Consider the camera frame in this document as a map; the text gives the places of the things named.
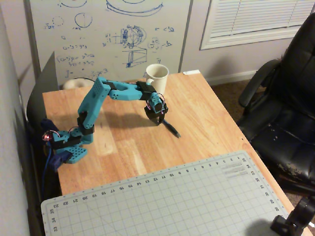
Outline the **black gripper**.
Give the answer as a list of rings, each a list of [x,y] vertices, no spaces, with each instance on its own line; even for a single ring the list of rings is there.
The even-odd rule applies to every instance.
[[[164,121],[165,114],[168,112],[168,107],[166,103],[158,103],[156,105],[150,105],[148,103],[144,110],[150,121],[155,125],[160,125]]]

